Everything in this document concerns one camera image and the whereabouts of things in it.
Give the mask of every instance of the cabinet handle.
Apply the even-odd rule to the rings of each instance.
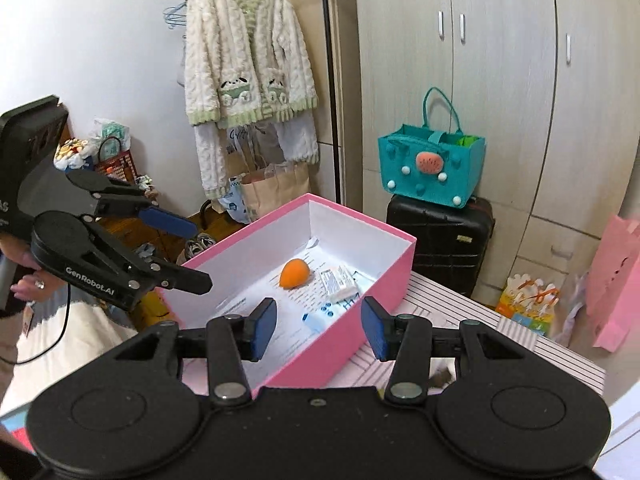
[[[573,251],[559,251],[555,247],[551,246],[551,255],[556,256],[557,258],[562,258],[563,260],[569,261],[574,257]]]
[[[438,36],[444,40],[444,13],[441,10],[438,11]]]
[[[460,43],[465,43],[465,15],[460,14]]]
[[[571,35],[566,35],[566,63],[571,65]]]

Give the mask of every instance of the blue gripper pad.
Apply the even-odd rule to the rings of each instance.
[[[149,227],[162,229],[181,238],[188,239],[198,235],[198,226],[192,221],[158,207],[143,209],[138,218]]]
[[[367,297],[362,300],[360,320],[376,359],[386,361],[388,357],[388,343],[385,339],[383,319],[369,304],[369,298]]]
[[[271,300],[267,309],[255,322],[255,337],[251,342],[254,359],[260,360],[264,355],[278,321],[278,309],[275,300]]]

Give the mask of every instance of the hand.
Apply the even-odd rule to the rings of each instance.
[[[25,242],[8,234],[0,234],[0,251],[15,263],[35,270],[33,274],[27,274],[18,283],[11,286],[11,291],[18,300],[47,301],[54,292],[65,284],[53,274],[40,269]],[[36,282],[44,283],[44,288],[38,288]]]

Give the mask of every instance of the silver bolt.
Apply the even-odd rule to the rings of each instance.
[[[213,393],[220,399],[239,399],[246,393],[246,388],[240,383],[222,383],[215,387]]]
[[[422,395],[422,388],[416,383],[397,383],[391,387],[391,395],[398,399],[415,399]]]

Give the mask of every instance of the orange makeup sponge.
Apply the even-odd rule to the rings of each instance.
[[[280,286],[282,288],[294,288],[302,285],[309,279],[311,269],[305,260],[294,258],[287,262],[280,273]]]

